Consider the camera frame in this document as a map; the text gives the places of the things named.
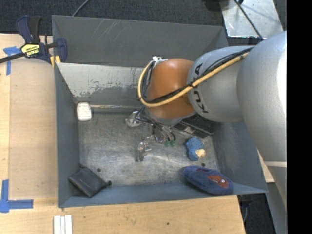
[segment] bin floor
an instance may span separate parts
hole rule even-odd
[[[79,121],[80,162],[114,186],[177,183],[183,178],[181,170],[190,165],[204,165],[217,169],[213,139],[207,136],[201,141],[206,156],[191,161],[185,143],[191,134],[174,130],[174,147],[148,140],[152,151],[142,162],[136,162],[138,145],[142,142],[143,125],[128,127],[125,119],[131,113],[94,113],[90,121]]]

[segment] black wallet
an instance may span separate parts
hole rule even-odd
[[[87,167],[82,167],[68,179],[88,197],[93,197],[101,189],[112,184],[111,181],[105,182]]]

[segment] black carpet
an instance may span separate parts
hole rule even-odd
[[[0,33],[16,33],[16,20],[29,15],[42,16],[39,33],[52,35],[51,16],[72,16],[85,1],[0,0]],[[274,3],[287,30],[287,0]],[[218,0],[90,0],[76,16],[223,26]],[[250,43],[247,39],[228,41],[229,45]],[[251,195],[249,199],[247,234],[275,234],[265,195]]]

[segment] gray bin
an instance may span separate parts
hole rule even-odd
[[[129,128],[124,120],[141,106],[136,85],[142,68],[154,55],[194,61],[227,47],[222,27],[65,16],[52,20],[54,39],[64,37],[68,45],[66,63],[55,67],[59,207],[212,197],[181,175],[183,167],[202,163],[230,178],[234,195],[267,192],[244,122],[219,124],[214,135],[202,140],[207,155],[199,161],[186,155],[184,144],[191,135],[177,131],[174,147],[150,139],[153,151],[135,162],[146,129]],[[106,109],[94,109],[92,119],[81,122],[76,113],[80,101]],[[112,186],[85,197],[68,180],[80,164]]]

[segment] yellow label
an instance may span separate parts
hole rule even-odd
[[[39,45],[27,44],[21,48],[21,51],[25,53],[27,56],[36,54],[39,52]]]

